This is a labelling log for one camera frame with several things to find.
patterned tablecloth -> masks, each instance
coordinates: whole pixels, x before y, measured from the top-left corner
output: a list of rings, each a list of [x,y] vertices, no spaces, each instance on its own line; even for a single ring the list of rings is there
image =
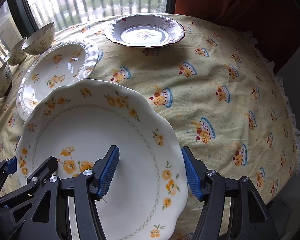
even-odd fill
[[[168,17],[183,25],[186,36],[163,48],[111,43],[103,28],[112,18],[62,30],[54,44],[78,37],[96,41],[100,53],[90,78],[141,93],[170,122],[181,147],[189,146],[197,159],[225,177],[249,176],[268,203],[297,164],[291,116],[273,74],[238,31],[188,16]],[[24,123],[17,114],[16,96],[34,59],[27,55],[21,65],[11,67],[12,90],[0,99],[0,160],[16,153]],[[2,194],[18,186],[13,175]],[[192,237],[201,208],[189,191],[171,239]],[[229,210],[226,199],[220,233],[226,232]]]

silver screw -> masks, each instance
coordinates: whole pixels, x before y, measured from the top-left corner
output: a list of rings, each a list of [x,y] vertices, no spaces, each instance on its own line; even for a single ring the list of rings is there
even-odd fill
[[[57,176],[52,176],[50,177],[50,182],[56,182],[58,180],[58,177]]]
[[[248,183],[249,182],[249,178],[246,177],[246,176],[243,176],[242,177],[242,181],[245,182],[245,183]]]
[[[92,170],[85,170],[85,171],[83,172],[83,174],[84,174],[85,176],[89,176],[89,175],[92,174]]]
[[[209,176],[216,176],[216,174],[217,174],[217,172],[215,171],[215,170],[208,170],[207,171],[207,174],[209,175]]]

white ruffled trim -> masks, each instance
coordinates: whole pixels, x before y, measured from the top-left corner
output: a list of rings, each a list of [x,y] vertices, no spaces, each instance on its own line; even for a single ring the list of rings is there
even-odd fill
[[[253,37],[253,33],[252,31],[247,31],[247,32],[243,32],[242,33],[243,37],[245,37],[247,39],[247,41],[253,45],[253,47],[255,48],[255,50],[257,51],[257,53],[259,54],[259,56],[261,57],[261,59],[264,61],[264,63],[266,64],[266,66],[268,67],[268,69],[270,70],[270,74],[271,76],[274,78],[274,80],[277,82],[277,85],[279,86],[281,92],[282,92],[282,96],[284,101],[286,102],[286,107],[287,110],[291,116],[291,120],[292,120],[292,125],[293,125],[293,131],[296,135],[296,144],[297,144],[297,169],[296,169],[296,174],[299,173],[300,171],[300,131],[297,129],[296,126],[296,117],[295,115],[292,113],[292,109],[289,103],[289,99],[288,97],[285,95],[284,93],[284,88],[283,88],[283,77],[275,77],[274,76],[274,72],[273,72],[273,68],[274,68],[274,62],[271,61],[269,62],[269,60],[267,60],[266,58],[263,57],[262,53],[260,52],[260,50],[255,46],[258,44],[258,40],[256,38]]]

ribbed blue pad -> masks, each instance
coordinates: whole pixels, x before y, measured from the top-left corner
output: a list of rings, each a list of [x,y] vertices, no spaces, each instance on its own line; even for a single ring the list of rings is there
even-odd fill
[[[108,193],[115,169],[119,162],[119,148],[116,147],[109,158],[109,161],[100,177],[97,195],[100,199]]]
[[[186,175],[187,175],[187,180],[192,192],[192,195],[196,196],[198,200],[202,197],[202,191],[201,191],[201,184],[200,184],[200,179],[195,171],[194,167],[192,166],[192,163],[186,153],[186,151],[182,148],[182,156],[183,160],[185,162],[186,166]]]

dish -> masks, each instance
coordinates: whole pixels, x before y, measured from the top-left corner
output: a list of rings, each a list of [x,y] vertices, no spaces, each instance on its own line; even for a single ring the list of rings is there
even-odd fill
[[[26,42],[26,40],[27,37],[24,37],[12,48],[10,53],[6,56],[4,61],[7,61],[10,66],[21,64],[26,59],[26,52],[21,50],[21,47]]]
[[[186,170],[167,120],[138,92],[83,79],[55,89],[26,120],[17,147],[20,185],[47,157],[58,158],[60,178],[76,176],[117,145],[120,160],[109,191],[96,202],[109,240],[172,235],[186,205]],[[69,208],[72,238],[73,206]]]
[[[49,23],[32,34],[21,49],[30,55],[42,54],[51,47],[55,35],[54,23]]]
[[[128,47],[162,47],[174,44],[185,36],[180,23],[158,14],[126,15],[105,28],[106,38]]]
[[[39,56],[19,87],[16,104],[20,118],[25,121],[36,105],[56,87],[87,78],[98,55],[97,44],[85,38],[61,42]]]
[[[0,98],[8,91],[11,85],[11,70],[7,62],[3,63],[0,68]]]

